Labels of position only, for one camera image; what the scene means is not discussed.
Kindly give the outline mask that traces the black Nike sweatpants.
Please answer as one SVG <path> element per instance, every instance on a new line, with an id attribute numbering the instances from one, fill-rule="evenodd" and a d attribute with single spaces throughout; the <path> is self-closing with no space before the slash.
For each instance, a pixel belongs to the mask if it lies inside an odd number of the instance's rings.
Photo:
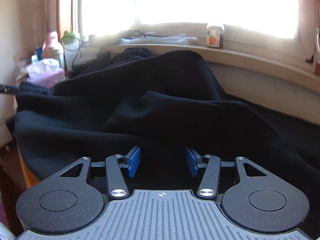
<path id="1" fill-rule="evenodd" d="M 319 126 L 227 95 L 198 53 L 127 49 L 51 89 L 23 82 L 16 100 L 18 148 L 38 179 L 138 146 L 130 189 L 195 190 L 186 148 L 242 156 L 305 193 L 303 231 L 319 236 Z"/>

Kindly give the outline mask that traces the pink tissue pack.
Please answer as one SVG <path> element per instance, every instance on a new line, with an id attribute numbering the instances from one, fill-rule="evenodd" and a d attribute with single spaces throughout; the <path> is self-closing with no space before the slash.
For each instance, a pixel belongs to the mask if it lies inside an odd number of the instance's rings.
<path id="1" fill-rule="evenodd" d="M 60 68 L 56 59 L 42 59 L 35 64 L 26 67 L 29 83 L 52 88 L 58 83 L 65 81 L 65 72 Z"/>

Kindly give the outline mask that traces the blue cap bottle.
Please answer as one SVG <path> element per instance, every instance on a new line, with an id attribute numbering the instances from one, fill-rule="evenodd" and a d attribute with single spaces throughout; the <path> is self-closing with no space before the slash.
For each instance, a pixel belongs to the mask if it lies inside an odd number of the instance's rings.
<path id="1" fill-rule="evenodd" d="M 43 59 L 43 49 L 44 49 L 44 46 L 40 46 L 40 47 L 37 47 L 35 50 L 38 61 Z"/>

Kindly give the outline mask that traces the pink thermos jug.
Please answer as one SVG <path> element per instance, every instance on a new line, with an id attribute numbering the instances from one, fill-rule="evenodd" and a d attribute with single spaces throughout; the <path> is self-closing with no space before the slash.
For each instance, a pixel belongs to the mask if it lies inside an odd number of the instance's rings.
<path id="1" fill-rule="evenodd" d="M 43 57 L 49 57 L 49 53 L 54 50 L 59 50 L 60 44 L 58 41 L 58 35 L 56 31 L 50 32 L 46 35 L 43 44 Z"/>

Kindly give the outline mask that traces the green lid plastic container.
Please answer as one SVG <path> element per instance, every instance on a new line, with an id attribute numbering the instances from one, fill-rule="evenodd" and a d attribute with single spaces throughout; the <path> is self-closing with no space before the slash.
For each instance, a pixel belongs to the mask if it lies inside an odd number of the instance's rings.
<path id="1" fill-rule="evenodd" d="M 68 71 L 72 70 L 73 62 L 78 54 L 80 47 L 80 38 L 78 34 L 75 34 L 71 30 L 67 30 L 63 33 L 61 43 L 64 48 L 66 68 Z"/>

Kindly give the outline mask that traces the clear plastic bag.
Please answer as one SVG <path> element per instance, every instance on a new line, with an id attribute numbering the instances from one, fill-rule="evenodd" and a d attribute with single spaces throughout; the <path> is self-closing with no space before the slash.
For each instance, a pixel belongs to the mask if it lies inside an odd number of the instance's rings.
<path id="1" fill-rule="evenodd" d="M 131 36 L 130 38 L 121 38 L 119 44 L 168 44 L 187 46 L 197 41 L 198 39 L 196 37 L 189 37 L 185 34 L 177 34 L 172 36 L 157 36 L 152 34 L 140 33 L 138 36 Z"/>

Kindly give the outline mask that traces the small orange picture carton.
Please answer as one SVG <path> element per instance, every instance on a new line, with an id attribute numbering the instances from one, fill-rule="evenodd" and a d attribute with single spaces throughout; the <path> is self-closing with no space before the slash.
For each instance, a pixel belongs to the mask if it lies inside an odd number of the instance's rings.
<path id="1" fill-rule="evenodd" d="M 212 48 L 223 47 L 224 29 L 221 26 L 207 27 L 206 45 Z"/>

